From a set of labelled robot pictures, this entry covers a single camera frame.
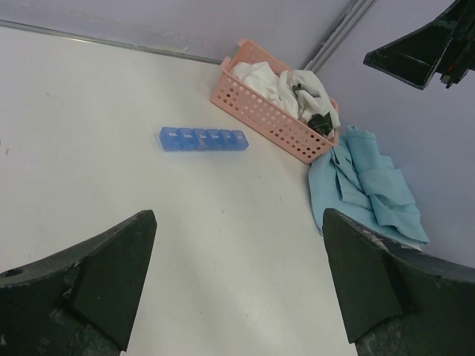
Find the blue weekly pill organizer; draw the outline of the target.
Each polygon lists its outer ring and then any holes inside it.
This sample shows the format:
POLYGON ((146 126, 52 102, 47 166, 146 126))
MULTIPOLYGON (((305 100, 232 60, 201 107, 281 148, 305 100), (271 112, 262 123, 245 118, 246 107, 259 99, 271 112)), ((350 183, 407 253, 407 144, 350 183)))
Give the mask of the blue weekly pill organizer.
POLYGON ((243 131, 163 127, 157 136, 165 151, 245 151, 243 131))

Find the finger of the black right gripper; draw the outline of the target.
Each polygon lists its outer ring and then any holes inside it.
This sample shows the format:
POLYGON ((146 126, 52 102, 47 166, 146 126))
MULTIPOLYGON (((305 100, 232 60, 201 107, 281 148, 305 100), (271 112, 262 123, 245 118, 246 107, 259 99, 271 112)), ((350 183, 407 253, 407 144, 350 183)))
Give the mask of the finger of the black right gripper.
POLYGON ((454 1, 433 21, 366 54, 364 64, 423 90, 441 75, 446 88, 474 70, 474 2, 454 1))

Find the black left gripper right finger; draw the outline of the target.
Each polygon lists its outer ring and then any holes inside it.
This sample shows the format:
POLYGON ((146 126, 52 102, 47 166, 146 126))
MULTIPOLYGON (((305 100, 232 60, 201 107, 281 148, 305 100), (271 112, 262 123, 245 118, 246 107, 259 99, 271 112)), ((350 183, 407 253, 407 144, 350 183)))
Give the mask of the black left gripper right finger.
POLYGON ((378 234, 333 208, 324 244, 358 355, 473 355, 474 269, 378 234))

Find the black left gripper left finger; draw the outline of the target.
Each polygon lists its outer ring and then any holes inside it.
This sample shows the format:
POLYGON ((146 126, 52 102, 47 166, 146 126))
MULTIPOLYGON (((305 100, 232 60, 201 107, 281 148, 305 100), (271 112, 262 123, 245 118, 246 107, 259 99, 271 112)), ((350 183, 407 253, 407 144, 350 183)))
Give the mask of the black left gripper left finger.
POLYGON ((1 273, 2 355, 120 355, 128 348, 157 221, 107 231, 1 273))

